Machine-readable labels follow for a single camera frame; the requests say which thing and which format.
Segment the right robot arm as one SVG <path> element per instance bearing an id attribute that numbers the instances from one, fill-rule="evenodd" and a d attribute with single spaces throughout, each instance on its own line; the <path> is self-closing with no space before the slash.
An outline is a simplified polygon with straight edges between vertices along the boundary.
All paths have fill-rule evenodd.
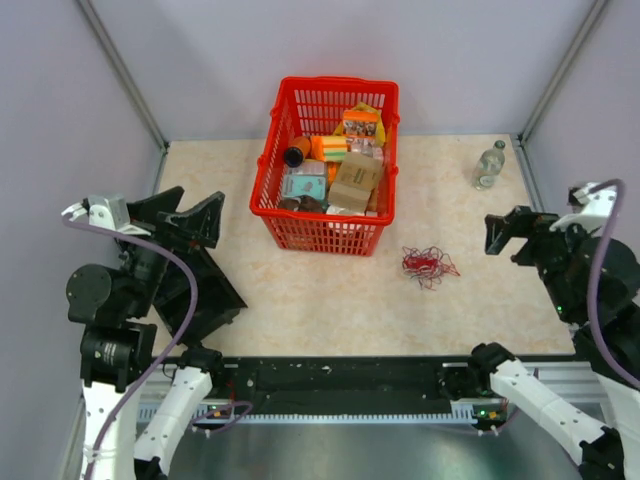
<path id="1" fill-rule="evenodd" d="M 639 476 L 639 263 L 622 242 L 556 214 L 517 206 L 485 218 L 484 251 L 498 255 L 513 238 L 512 256 L 538 272 L 559 319 L 573 327 L 576 353 L 591 367 L 614 414 L 598 421 L 529 373 L 514 354 L 492 342 L 476 346 L 466 380 L 476 394 L 496 394 L 545 430 L 584 479 Z"/>

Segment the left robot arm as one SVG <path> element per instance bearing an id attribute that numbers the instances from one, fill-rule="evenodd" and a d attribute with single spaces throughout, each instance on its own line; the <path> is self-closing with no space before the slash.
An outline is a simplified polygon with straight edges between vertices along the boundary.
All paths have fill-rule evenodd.
<path id="1" fill-rule="evenodd" d="M 137 431 L 142 389 L 171 351 L 153 356 L 157 327 L 140 320 L 149 313 L 168 266 L 174 265 L 186 277 L 189 299 L 170 344 L 182 340 L 199 295 L 196 276 L 183 258 L 219 239 L 224 194 L 216 192 L 180 212 L 183 194 L 183 188 L 173 187 L 133 203 L 120 195 L 92 195 L 61 214 L 66 226 L 112 237 L 126 247 L 119 268 L 84 265 L 66 286 L 68 319 L 84 327 L 84 479 L 167 478 L 196 408 L 226 387 L 221 353 L 189 347 L 146 430 Z"/>

